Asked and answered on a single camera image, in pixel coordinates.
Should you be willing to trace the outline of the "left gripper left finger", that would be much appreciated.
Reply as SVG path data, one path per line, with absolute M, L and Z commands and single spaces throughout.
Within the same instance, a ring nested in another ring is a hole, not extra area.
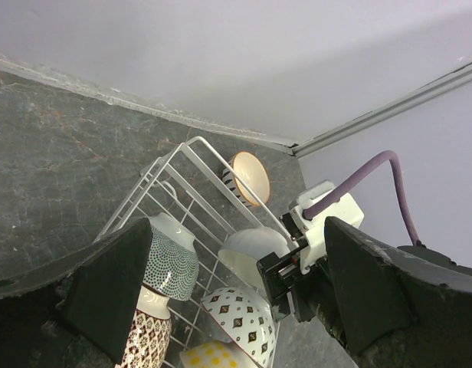
M 0 367 L 120 363 L 152 230 L 140 218 L 87 248 L 0 279 Z

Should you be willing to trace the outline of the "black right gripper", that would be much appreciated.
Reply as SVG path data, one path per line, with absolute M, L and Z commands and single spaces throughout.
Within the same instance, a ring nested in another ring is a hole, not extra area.
M 326 258 L 302 274 L 297 251 L 281 258 L 272 252 L 257 261 L 257 270 L 277 320 L 290 315 L 300 323 L 317 318 L 332 338 L 347 344 Z

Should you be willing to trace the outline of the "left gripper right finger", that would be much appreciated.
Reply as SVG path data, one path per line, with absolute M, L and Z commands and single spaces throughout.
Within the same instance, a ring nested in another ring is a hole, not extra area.
M 329 270 L 360 367 L 472 367 L 472 268 L 325 221 Z

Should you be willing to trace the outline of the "white bowl dark diamond pattern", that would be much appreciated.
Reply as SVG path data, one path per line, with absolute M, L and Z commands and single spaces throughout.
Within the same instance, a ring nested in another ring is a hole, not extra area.
M 258 366 L 270 366 L 277 327 L 262 296 L 251 289 L 221 287 L 204 296 L 201 305 Z

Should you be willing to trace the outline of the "plain white ribbed bowl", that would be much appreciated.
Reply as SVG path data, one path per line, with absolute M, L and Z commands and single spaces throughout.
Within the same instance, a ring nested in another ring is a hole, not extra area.
M 229 236 L 219 249 L 218 257 L 242 281 L 263 290 L 264 283 L 257 262 L 272 252 L 279 258 L 289 253 L 287 239 L 278 231 L 262 226 Z

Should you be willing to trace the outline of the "white wire dish rack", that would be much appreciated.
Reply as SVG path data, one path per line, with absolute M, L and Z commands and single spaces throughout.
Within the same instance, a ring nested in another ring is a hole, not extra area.
M 196 136 L 158 156 L 140 171 L 139 179 L 101 229 L 103 237 L 131 218 L 165 213 L 195 235 L 199 273 L 188 301 L 171 300 L 168 309 L 172 332 L 163 367 L 180 367 L 179 354 L 205 341 L 227 341 L 201 304 L 201 299 L 222 287 L 251 289 L 218 257 L 224 241 L 235 232 L 259 226 L 284 229 L 267 204 L 248 208 L 221 179 L 229 157 L 205 138 Z

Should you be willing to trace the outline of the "grey dotted bowl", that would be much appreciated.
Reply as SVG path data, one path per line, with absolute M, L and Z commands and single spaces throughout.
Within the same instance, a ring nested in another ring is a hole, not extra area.
M 192 296 L 199 273 L 195 236 L 165 213 L 150 216 L 148 220 L 152 244 L 143 285 L 168 298 L 187 301 Z

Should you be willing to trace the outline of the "white bowl teal leaf pattern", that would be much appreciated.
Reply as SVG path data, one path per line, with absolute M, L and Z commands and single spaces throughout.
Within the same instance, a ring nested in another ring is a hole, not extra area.
M 252 153 L 240 151 L 230 158 L 228 165 L 243 179 L 257 197 L 266 204 L 270 198 L 270 179 L 263 163 Z M 221 172 L 221 181 L 247 207 L 261 204 L 226 167 Z

